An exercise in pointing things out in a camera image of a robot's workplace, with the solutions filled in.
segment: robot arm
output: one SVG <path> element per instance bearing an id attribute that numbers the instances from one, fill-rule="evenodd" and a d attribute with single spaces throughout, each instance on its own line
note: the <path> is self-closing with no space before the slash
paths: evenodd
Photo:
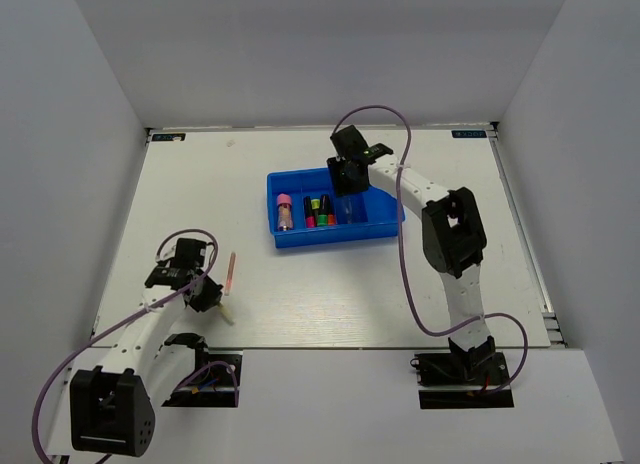
<path id="1" fill-rule="evenodd" d="M 396 196 L 398 160 L 383 144 L 369 147 L 354 126 L 332 135 L 338 153 L 327 161 L 337 196 L 362 192 L 373 185 Z M 480 262 L 486 236 L 471 191 L 449 191 L 405 168 L 400 180 L 403 204 L 422 221 L 423 251 L 440 274 L 451 327 L 484 314 L 480 295 Z M 466 375 L 495 353 L 493 337 L 484 320 L 455 331 L 451 352 Z"/>
<path id="2" fill-rule="evenodd" d="M 159 302 L 202 275 L 206 243 L 178 239 L 175 255 L 158 263 L 145 282 L 140 306 Z M 205 277 L 191 291 L 130 323 L 92 370 L 71 380 L 71 442 L 74 449 L 141 456 L 155 428 L 154 408 L 200 367 L 196 335 L 169 336 L 188 307 L 207 311 L 220 303 L 221 285 Z"/>

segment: white platform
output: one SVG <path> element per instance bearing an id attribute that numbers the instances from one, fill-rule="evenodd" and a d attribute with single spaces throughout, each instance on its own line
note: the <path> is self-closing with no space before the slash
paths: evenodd
<path id="1" fill-rule="evenodd" d="M 83 354 L 91 368 L 103 349 Z M 513 369 L 519 351 L 508 351 Z M 245 351 L 237 409 L 160 408 L 135 462 L 598 464 L 621 459 L 582 351 L 534 350 L 512 409 L 421 410 L 411 351 Z M 93 464 L 61 401 L 51 454 Z M 110 463 L 131 463 L 113 457 Z"/>
<path id="2" fill-rule="evenodd" d="M 363 131 L 396 153 L 405 132 Z M 406 304 L 397 240 L 378 239 L 278 251 L 267 224 L 266 178 L 275 171 L 323 167 L 334 154 L 329 129 L 190 132 L 182 142 L 149 144 L 124 237 L 99 311 L 101 331 L 133 312 L 169 233 L 200 227 L 220 243 L 212 277 L 224 283 L 229 254 L 237 262 L 226 304 L 236 325 L 217 311 L 192 313 L 175 331 L 197 332 L 213 347 L 446 346 L 423 335 Z M 481 288 L 486 312 L 509 312 L 531 345 L 548 346 L 543 298 L 532 278 L 487 139 L 453 139 L 447 130 L 416 130 L 411 166 L 449 188 L 470 188 L 488 238 Z M 409 274 L 422 319 L 448 327 L 442 284 L 422 252 L 419 219 L 407 215 Z M 498 346 L 521 346 L 518 329 L 489 321 Z M 102 343 L 110 345 L 117 335 Z"/>

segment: purple cable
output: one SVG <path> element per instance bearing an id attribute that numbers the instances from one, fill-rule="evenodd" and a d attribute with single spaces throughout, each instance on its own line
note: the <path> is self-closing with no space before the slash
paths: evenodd
<path id="1" fill-rule="evenodd" d="M 238 379 L 236 379 L 236 373 L 233 371 L 233 368 L 224 361 L 208 362 L 207 364 L 202 366 L 200 369 L 193 372 L 190 376 L 186 377 L 180 384 L 176 386 L 175 390 L 178 390 L 181 387 L 188 386 L 191 383 L 191 381 L 193 381 L 196 377 L 198 377 L 207 369 L 211 369 L 214 366 L 226 367 L 229 374 L 231 374 L 231 380 L 233 381 L 233 393 L 235 397 L 235 403 L 236 403 L 236 407 L 238 407 Z"/>
<path id="2" fill-rule="evenodd" d="M 195 278 L 193 281 L 191 281 L 186 286 L 178 289 L 175 292 L 172 292 L 168 296 L 163 297 L 162 299 L 158 300 L 157 302 L 154 302 L 153 304 L 149 305 L 148 306 L 149 309 L 157 309 L 158 307 L 162 307 L 167 302 L 171 301 L 172 299 L 174 299 L 175 297 L 179 296 L 180 294 L 182 294 L 184 292 L 187 292 L 187 291 L 190 291 L 200 281 L 202 281 L 209 274 L 211 269 L 213 268 L 213 265 L 216 262 L 216 258 L 218 257 L 218 241 L 216 241 L 216 238 L 213 237 L 213 234 L 211 234 L 210 232 L 205 231 L 203 229 L 183 229 L 181 231 L 177 231 L 177 232 L 174 232 L 173 234 L 169 235 L 168 237 L 166 237 L 164 239 L 164 241 L 162 241 L 162 243 L 160 244 L 160 247 L 158 247 L 158 251 L 156 252 L 156 258 L 159 258 L 159 256 L 162 254 L 162 249 L 164 248 L 164 246 L 166 245 L 167 242 L 169 242 L 171 239 L 173 239 L 176 236 L 180 236 L 182 234 L 189 234 L 189 233 L 204 234 L 213 243 L 213 253 L 211 254 L 211 258 L 209 259 L 209 265 L 207 266 L 205 271 L 200 276 Z M 113 326 L 111 326 L 106 331 L 103 331 L 100 334 L 98 334 L 97 336 L 94 336 L 93 338 L 91 338 L 86 344 L 83 344 L 80 348 L 78 348 L 77 350 L 75 350 L 71 354 L 69 354 L 64 359 L 64 361 L 62 361 L 58 365 L 58 367 L 55 368 L 55 370 L 51 373 L 49 378 L 46 380 L 46 382 L 42 386 L 42 389 L 40 390 L 40 393 L 38 394 L 38 398 L 36 399 L 36 403 L 35 403 L 35 406 L 33 408 L 33 415 L 31 416 L 31 440 L 33 441 L 33 447 L 34 447 L 34 449 L 36 451 L 36 454 L 38 454 L 38 457 L 40 458 L 40 460 L 44 464 L 53 464 L 53 462 L 47 457 L 47 454 L 44 451 L 44 448 L 42 447 L 42 443 L 40 442 L 40 430 L 38 428 L 38 423 L 40 421 L 40 413 L 42 412 L 42 404 L 44 402 L 44 398 L 46 397 L 47 392 L 51 388 L 51 386 L 52 386 L 53 382 L 55 381 L 55 379 L 60 375 L 60 373 L 62 371 L 64 371 L 67 368 L 67 366 L 71 362 L 73 362 L 73 360 L 76 357 L 78 357 L 80 354 L 82 354 L 84 351 L 86 351 L 89 347 L 91 347 L 96 342 L 100 341 L 101 339 L 104 339 L 109 334 L 117 331 L 121 327 L 124 327 L 127 324 L 135 321 L 136 319 L 141 318 L 147 312 L 148 312 L 147 309 L 141 309 L 141 310 L 131 314 L 129 317 L 126 317 L 125 319 L 123 319 L 122 321 L 118 322 L 117 324 L 114 324 Z M 109 459 L 109 457 L 111 457 L 109 454 L 105 455 L 96 464 L 100 464 L 100 463 L 105 462 L 107 459 Z"/>
<path id="3" fill-rule="evenodd" d="M 413 294 L 411 293 L 411 287 L 409 285 L 409 276 L 407 274 L 407 264 L 404 257 L 404 238 L 403 238 L 403 232 L 402 232 L 403 206 L 402 206 L 402 194 L 401 194 L 401 180 L 402 180 L 402 171 L 404 169 L 404 163 L 407 159 L 407 155 L 409 154 L 409 148 L 411 147 L 411 126 L 409 126 L 407 119 L 400 112 L 396 111 L 392 107 L 384 106 L 381 104 L 372 104 L 369 106 L 358 107 L 353 111 L 348 112 L 342 119 L 340 119 L 338 124 L 336 124 L 336 127 L 334 127 L 332 134 L 335 134 L 340 128 L 340 126 L 344 123 L 344 121 L 346 121 L 353 114 L 360 111 L 367 110 L 367 109 L 382 109 L 385 111 L 389 111 L 392 114 L 395 114 L 402 121 L 405 128 L 407 129 L 407 144 L 405 145 L 404 152 L 402 153 L 402 157 L 400 158 L 400 162 L 398 165 L 398 174 L 396 177 L 396 201 L 397 201 L 396 212 L 397 212 L 397 219 L 398 219 L 398 257 L 400 258 L 400 273 L 402 274 L 402 283 L 404 285 L 404 292 L 407 295 L 407 302 L 409 303 L 409 309 L 411 310 L 411 314 L 413 315 L 413 320 L 416 322 L 416 325 L 418 326 L 418 328 L 422 332 L 424 332 L 427 336 L 431 336 L 431 337 L 448 336 L 456 332 L 457 330 L 462 329 L 463 327 L 471 324 L 472 322 L 479 321 L 480 319 L 482 319 L 482 317 L 481 316 L 471 317 L 466 321 L 456 324 L 455 326 L 449 329 L 446 329 L 444 331 L 431 331 L 427 329 L 427 327 L 422 323 L 422 321 L 420 320 L 420 316 L 418 315 L 418 311 L 416 309 L 416 305 L 413 300 Z M 529 338 L 527 336 L 527 331 L 525 330 L 522 323 L 510 314 L 506 314 L 504 312 L 493 312 L 491 314 L 486 314 L 484 317 L 485 319 L 491 319 L 494 317 L 504 317 L 506 319 L 513 321 L 520 328 L 520 331 L 522 332 L 522 341 L 523 341 L 523 352 L 522 352 L 522 359 L 520 360 L 520 364 L 516 368 L 515 372 L 511 375 L 511 377 L 507 379 L 506 382 L 504 382 L 497 388 L 491 389 L 490 391 L 487 391 L 484 393 L 484 394 L 490 394 L 490 393 L 498 392 L 504 389 L 509 384 L 511 384 L 516 379 L 516 377 L 518 377 L 518 375 L 522 371 L 522 368 L 524 367 L 524 363 L 527 359 L 527 354 L 529 352 Z"/>

